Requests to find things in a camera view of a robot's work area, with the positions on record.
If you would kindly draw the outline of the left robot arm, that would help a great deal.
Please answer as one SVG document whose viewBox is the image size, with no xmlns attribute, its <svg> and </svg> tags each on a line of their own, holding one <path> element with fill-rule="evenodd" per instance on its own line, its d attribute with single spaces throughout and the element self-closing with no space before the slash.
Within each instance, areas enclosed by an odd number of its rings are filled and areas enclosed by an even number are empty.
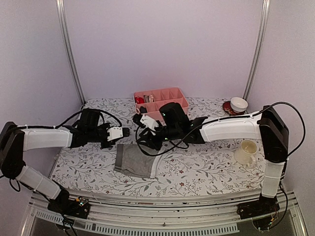
<svg viewBox="0 0 315 236">
<path fill-rule="evenodd" d="M 28 166 L 23 160 L 29 150 L 43 148 L 79 148 L 88 143 L 99 143 L 102 148 L 112 147 L 116 141 L 129 135 L 122 122 L 109 112 L 83 109 L 70 118 L 78 117 L 72 125 L 66 121 L 57 126 L 18 126 L 9 121 L 0 133 L 0 171 L 9 180 L 53 200 L 62 213 L 73 209 L 69 193 L 58 183 Z"/>
</svg>

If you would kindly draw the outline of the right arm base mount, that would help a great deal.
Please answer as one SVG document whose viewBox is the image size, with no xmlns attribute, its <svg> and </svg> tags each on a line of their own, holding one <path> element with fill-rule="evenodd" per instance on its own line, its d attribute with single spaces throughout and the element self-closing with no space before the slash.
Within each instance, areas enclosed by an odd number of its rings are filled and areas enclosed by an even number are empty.
<svg viewBox="0 0 315 236">
<path fill-rule="evenodd" d="M 254 201 L 240 203 L 237 205 L 237 214 L 241 219 L 248 219 L 253 217 L 262 216 L 265 214 L 276 213 L 280 210 L 278 198 L 264 197 L 262 194 Z"/>
</svg>

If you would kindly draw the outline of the pink divided organizer box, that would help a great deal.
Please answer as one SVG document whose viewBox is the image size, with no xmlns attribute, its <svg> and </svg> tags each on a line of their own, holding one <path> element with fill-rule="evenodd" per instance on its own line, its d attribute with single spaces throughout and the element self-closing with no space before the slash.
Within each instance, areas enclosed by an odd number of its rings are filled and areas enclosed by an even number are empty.
<svg viewBox="0 0 315 236">
<path fill-rule="evenodd" d="M 135 101 L 135 97 L 142 97 L 144 95 L 153 94 L 155 101 L 152 103 L 143 103 L 143 104 L 137 104 Z M 154 89 L 154 90 L 147 90 L 147 91 L 138 91 L 133 94 L 134 102 L 135 102 L 135 112 L 137 114 L 139 113 L 140 106 L 145 106 L 147 108 L 147 113 L 145 115 L 148 115 L 155 120 L 163 121 L 162 115 L 159 112 L 159 109 L 170 102 L 179 103 L 184 110 L 184 113 L 187 114 L 189 103 L 187 99 L 185 98 L 184 94 L 179 88 L 163 88 L 163 89 Z"/>
</svg>

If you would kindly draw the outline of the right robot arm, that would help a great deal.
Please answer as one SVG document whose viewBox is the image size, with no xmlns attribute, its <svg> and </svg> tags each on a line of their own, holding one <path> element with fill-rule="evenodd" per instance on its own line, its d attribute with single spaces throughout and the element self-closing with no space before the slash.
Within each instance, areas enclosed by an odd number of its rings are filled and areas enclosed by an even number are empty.
<svg viewBox="0 0 315 236">
<path fill-rule="evenodd" d="M 288 158 L 289 131 L 272 106 L 241 116 L 190 120 L 179 103 L 170 102 L 159 110 L 165 124 L 146 114 L 135 114 L 133 122 L 143 129 L 136 135 L 141 146 L 160 150 L 163 142 L 177 140 L 185 144 L 204 144 L 225 139 L 256 139 L 263 144 L 266 160 L 260 200 L 254 204 L 258 214 L 270 210 Z"/>
</svg>

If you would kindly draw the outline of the grey underwear cream waistband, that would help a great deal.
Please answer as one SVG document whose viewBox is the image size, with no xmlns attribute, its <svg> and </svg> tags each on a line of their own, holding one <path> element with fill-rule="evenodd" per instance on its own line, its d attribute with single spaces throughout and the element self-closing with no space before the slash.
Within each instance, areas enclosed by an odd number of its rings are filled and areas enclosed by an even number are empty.
<svg viewBox="0 0 315 236">
<path fill-rule="evenodd" d="M 144 101 L 145 103 L 152 103 L 155 101 L 153 94 L 144 95 Z"/>
</svg>

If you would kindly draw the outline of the grey boxer briefs lettered band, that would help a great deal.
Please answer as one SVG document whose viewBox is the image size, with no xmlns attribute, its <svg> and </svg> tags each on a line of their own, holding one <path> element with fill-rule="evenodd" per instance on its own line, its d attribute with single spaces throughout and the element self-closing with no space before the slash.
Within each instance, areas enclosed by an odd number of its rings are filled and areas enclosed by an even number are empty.
<svg viewBox="0 0 315 236">
<path fill-rule="evenodd" d="M 118 144 L 114 171 L 128 177 L 156 178 L 161 155 L 147 156 L 137 144 Z"/>
</svg>

